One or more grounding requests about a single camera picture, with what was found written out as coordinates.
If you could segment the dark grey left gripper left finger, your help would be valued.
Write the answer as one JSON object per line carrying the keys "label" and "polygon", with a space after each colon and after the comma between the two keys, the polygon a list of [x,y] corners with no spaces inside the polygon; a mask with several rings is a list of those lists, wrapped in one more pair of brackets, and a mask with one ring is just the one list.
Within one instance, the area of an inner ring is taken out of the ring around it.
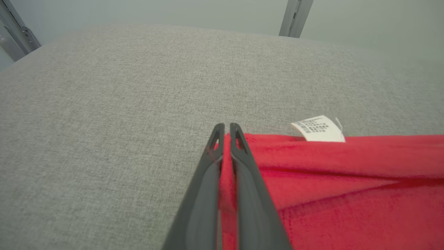
{"label": "dark grey left gripper left finger", "polygon": [[213,128],[161,250],[217,250],[224,128]]}

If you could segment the grey slotted metal rail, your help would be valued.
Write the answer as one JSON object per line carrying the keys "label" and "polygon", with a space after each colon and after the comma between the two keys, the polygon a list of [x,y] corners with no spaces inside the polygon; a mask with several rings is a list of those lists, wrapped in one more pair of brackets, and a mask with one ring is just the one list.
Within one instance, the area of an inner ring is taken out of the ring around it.
{"label": "grey slotted metal rail", "polygon": [[41,47],[10,0],[0,0],[0,48],[14,61]]}

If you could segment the grey fabric sofa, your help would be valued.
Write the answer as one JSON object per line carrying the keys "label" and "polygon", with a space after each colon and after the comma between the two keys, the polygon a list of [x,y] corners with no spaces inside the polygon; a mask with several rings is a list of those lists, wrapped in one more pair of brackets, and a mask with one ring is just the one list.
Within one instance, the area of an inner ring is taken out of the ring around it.
{"label": "grey fabric sofa", "polygon": [[282,36],[100,27],[0,72],[0,250],[161,250],[223,123],[217,250],[238,250],[230,124],[444,135],[444,64]]}

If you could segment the grey double metal post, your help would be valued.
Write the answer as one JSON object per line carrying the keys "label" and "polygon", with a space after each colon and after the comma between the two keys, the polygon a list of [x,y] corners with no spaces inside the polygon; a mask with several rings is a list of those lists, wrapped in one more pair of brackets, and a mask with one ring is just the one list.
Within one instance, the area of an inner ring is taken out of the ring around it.
{"label": "grey double metal post", "polygon": [[288,0],[279,35],[300,38],[314,0]]}

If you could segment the plain red garment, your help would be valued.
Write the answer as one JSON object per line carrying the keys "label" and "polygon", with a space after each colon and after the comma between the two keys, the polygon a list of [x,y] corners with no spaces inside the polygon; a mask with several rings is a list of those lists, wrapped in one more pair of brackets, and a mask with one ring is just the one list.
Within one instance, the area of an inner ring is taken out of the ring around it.
{"label": "plain red garment", "polygon": [[293,250],[444,250],[444,135],[245,138]]}

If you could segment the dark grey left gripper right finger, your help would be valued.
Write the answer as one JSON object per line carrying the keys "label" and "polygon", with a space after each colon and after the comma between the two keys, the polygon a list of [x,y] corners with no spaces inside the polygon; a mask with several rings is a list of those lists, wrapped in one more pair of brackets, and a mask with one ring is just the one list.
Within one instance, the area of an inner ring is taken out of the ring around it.
{"label": "dark grey left gripper right finger", "polygon": [[293,250],[246,137],[230,124],[230,152],[237,190],[238,250]]}

